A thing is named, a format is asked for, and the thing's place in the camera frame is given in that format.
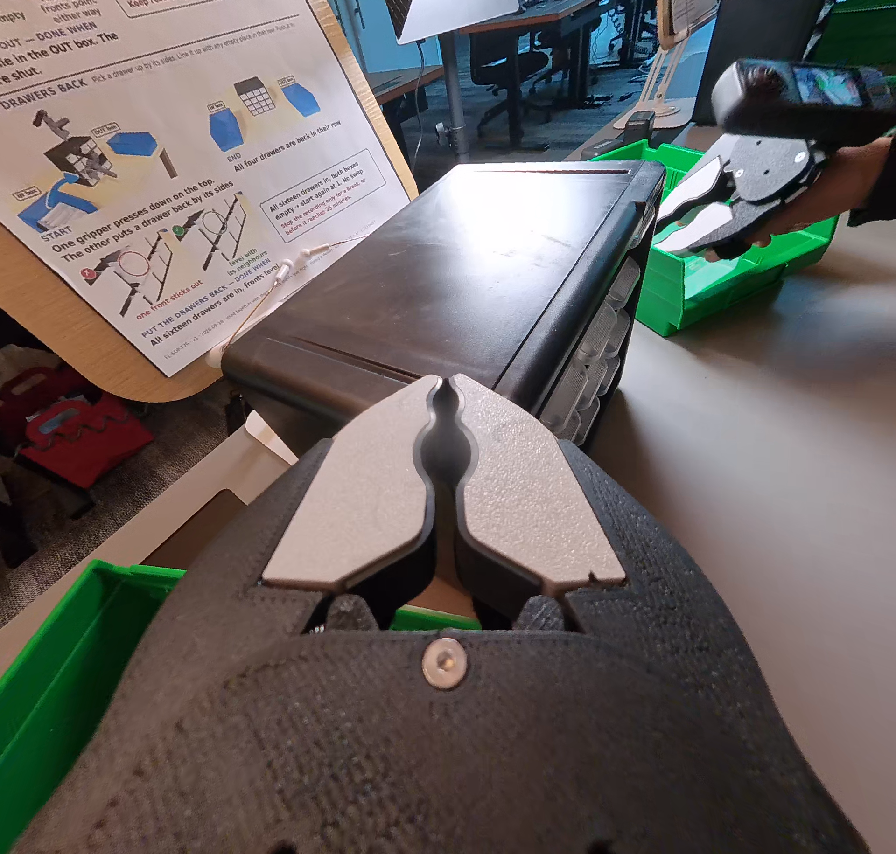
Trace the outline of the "person's right forearm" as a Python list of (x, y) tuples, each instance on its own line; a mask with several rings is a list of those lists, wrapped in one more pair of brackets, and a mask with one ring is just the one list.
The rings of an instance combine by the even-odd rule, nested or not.
[(847, 225), (850, 228), (869, 222), (893, 221), (895, 219), (895, 136), (890, 137), (890, 148), (879, 176), (860, 208), (849, 212)]

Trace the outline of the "grey light stand pole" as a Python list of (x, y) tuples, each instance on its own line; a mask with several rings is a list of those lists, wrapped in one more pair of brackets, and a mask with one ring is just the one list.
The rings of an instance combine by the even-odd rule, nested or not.
[(450, 113), (450, 121), (440, 135), (453, 150), (456, 162), (463, 165), (469, 162), (469, 140), (457, 63), (456, 31), (439, 34), (438, 42), (442, 55), (443, 78)]

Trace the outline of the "pale desk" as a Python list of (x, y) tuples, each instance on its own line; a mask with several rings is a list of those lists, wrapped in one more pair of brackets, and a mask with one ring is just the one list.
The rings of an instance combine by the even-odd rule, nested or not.
[(894, 222), (670, 338), (633, 329), (589, 457), (743, 630), (813, 770), (894, 852)]

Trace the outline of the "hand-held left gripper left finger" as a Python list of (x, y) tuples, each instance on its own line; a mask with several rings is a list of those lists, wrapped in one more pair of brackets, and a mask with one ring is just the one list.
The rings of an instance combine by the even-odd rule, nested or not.
[(434, 576), (435, 493), (422, 464), (442, 378), (360, 413), (332, 441), (263, 569), (269, 586), (354, 594), (378, 624)]

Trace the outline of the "white stand base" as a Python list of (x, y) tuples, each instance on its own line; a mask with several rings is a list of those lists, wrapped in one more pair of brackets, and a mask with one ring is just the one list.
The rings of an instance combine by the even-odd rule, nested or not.
[(245, 432), (254, 438), (259, 444), (266, 447), (276, 457), (288, 465), (295, 465), (298, 457), (280, 439), (274, 430), (263, 420), (261, 415), (252, 410), (245, 418)]

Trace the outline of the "long office table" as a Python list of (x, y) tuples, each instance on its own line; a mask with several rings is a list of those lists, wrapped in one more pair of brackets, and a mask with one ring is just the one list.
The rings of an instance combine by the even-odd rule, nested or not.
[[(592, 109), (604, 104), (608, 97), (593, 97), (588, 92), (588, 58), (590, 36), (599, 25), (599, 20), (608, 11), (603, 6), (605, 0), (546, 0), (537, 5), (519, 9), (513, 14), (478, 22), (461, 29), (461, 33), (485, 33), (508, 31), (519, 35), (520, 52), (529, 49), (547, 53), (549, 65), (538, 76), (521, 84), (521, 95), (517, 86), (510, 84), (510, 92), (504, 99), (488, 109), (476, 125), (476, 138), (489, 146), (498, 143), (486, 138), (486, 128), (490, 121), (502, 114), (507, 115), (509, 142), (506, 151), (542, 152), (547, 144), (526, 145), (523, 142), (523, 118), (530, 111), (544, 115), (551, 121), (553, 115), (565, 109)], [(548, 101), (537, 101), (532, 92), (526, 95), (523, 85), (536, 84), (541, 78), (559, 74), (566, 78), (566, 90)]]

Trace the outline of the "green plastic bin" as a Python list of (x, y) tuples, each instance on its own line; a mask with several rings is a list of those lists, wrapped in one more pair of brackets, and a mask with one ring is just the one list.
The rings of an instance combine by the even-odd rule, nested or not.
[(3, 850), (90, 742), (140, 638), (183, 574), (91, 562), (6, 669)]
[[(650, 147), (642, 139), (628, 145), (606, 143), (614, 149), (584, 150), (599, 162), (650, 161), (663, 165), (666, 182), (662, 199), (692, 169), (703, 153), (682, 146)], [(820, 173), (816, 171), (810, 182)], [(799, 186), (783, 199), (771, 200), (771, 215), (808, 188)], [(745, 254), (670, 254), (659, 243), (674, 226), (655, 229), (648, 257), (637, 320), (662, 336), (669, 336), (711, 315), (776, 286), (797, 271), (818, 263), (829, 248), (838, 220), (829, 218), (802, 232), (787, 233), (766, 247), (753, 246)]]
[(810, 60), (841, 66), (894, 67), (895, 0), (836, 3)]

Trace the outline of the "set of clear drawers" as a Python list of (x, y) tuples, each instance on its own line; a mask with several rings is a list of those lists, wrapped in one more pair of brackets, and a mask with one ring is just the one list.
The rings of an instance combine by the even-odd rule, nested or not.
[(539, 419), (557, 438), (582, 445), (597, 422), (623, 364), (641, 275), (640, 266), (627, 257), (554, 384)]

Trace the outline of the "red bag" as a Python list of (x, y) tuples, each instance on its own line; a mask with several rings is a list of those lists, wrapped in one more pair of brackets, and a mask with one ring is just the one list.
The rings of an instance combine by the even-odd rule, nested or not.
[(92, 396), (97, 390), (67, 365), (22, 371), (1, 388), (2, 448), (12, 450), (22, 443), (28, 417), (46, 410), (60, 398)]
[(88, 490), (153, 440), (124, 401), (105, 393), (95, 403), (63, 398), (35, 414), (17, 455)]

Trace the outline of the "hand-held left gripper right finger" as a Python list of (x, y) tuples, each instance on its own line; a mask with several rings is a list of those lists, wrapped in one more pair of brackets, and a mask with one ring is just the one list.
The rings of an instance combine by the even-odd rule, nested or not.
[(474, 602), (517, 617), (536, 595), (559, 599), (626, 573), (561, 442), (538, 419), (457, 374), (454, 424), (469, 446), (455, 491), (459, 579)]

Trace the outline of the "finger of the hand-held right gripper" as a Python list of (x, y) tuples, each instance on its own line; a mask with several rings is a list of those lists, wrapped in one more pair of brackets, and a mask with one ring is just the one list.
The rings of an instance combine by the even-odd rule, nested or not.
[(727, 202), (735, 193), (731, 171), (727, 169), (736, 137), (718, 138), (690, 171), (662, 199), (656, 229), (663, 230), (695, 208)]
[(659, 229), (674, 229), (659, 243), (670, 254), (699, 254), (712, 250), (716, 254), (745, 254), (753, 247), (750, 239), (771, 215), (771, 202), (754, 204), (738, 200), (732, 204), (713, 202), (707, 205), (685, 203), (676, 209), (662, 205)]

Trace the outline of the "black office chair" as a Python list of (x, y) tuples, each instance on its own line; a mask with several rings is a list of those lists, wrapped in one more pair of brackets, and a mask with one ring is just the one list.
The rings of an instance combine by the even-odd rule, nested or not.
[(471, 83), (487, 87), (493, 95), (510, 92), (515, 82), (517, 95), (521, 84), (538, 76), (550, 63), (547, 53), (529, 49), (520, 52), (519, 35), (508, 31), (489, 31), (469, 35), (469, 76)]

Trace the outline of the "wooden stand with sheet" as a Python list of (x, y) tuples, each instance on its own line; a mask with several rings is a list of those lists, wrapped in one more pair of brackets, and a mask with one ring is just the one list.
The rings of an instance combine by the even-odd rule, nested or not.
[(657, 0), (658, 50), (637, 102), (614, 121), (616, 131), (641, 111), (654, 114), (656, 129), (678, 129), (691, 121), (697, 97), (669, 97), (668, 91), (692, 35), (715, 20), (720, 1)]

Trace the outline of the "black drawer cabinet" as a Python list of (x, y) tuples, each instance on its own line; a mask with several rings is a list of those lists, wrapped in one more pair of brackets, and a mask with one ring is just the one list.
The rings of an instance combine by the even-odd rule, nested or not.
[(692, 122), (714, 125), (712, 89), (737, 60), (801, 60), (827, 0), (721, 0)]
[(665, 181), (642, 160), (458, 166), (242, 333), (223, 374), (298, 456), (426, 375), (539, 420), (627, 257), (634, 321)]

